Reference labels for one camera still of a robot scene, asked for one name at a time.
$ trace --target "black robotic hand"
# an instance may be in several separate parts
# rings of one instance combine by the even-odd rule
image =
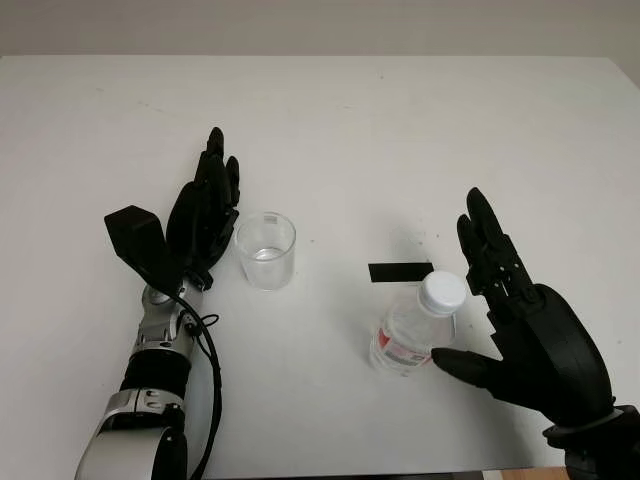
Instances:
[[[491,338],[502,360],[436,348],[435,364],[499,400],[544,414],[555,424],[544,435],[567,451],[572,478],[640,478],[634,453],[640,452],[640,418],[633,407],[614,408],[609,375],[593,340],[557,292],[531,282],[477,188],[469,192],[467,208],[469,215],[458,219],[467,282],[473,295],[487,301],[495,328]],[[618,470],[615,465],[622,463],[624,470]]]

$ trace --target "plastic water bottle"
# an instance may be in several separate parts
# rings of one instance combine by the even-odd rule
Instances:
[[[401,296],[371,340],[376,367],[408,375],[431,360],[431,349],[445,347],[455,337],[455,312],[467,295],[453,273],[431,272],[417,292]]]

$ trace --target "white wall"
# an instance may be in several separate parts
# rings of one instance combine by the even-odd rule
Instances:
[[[640,83],[637,0],[0,0],[0,54],[571,55]]]

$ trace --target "bottle label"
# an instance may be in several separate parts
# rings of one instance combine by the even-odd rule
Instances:
[[[431,360],[431,355],[414,352],[394,342],[382,328],[378,330],[378,344],[385,357],[405,367],[417,367]]]

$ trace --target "black strip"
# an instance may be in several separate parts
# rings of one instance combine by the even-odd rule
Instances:
[[[370,263],[369,275],[373,283],[420,282],[433,272],[433,264],[425,263]]]
[[[184,398],[191,364],[170,350],[142,350],[129,360],[120,390],[157,388]]]

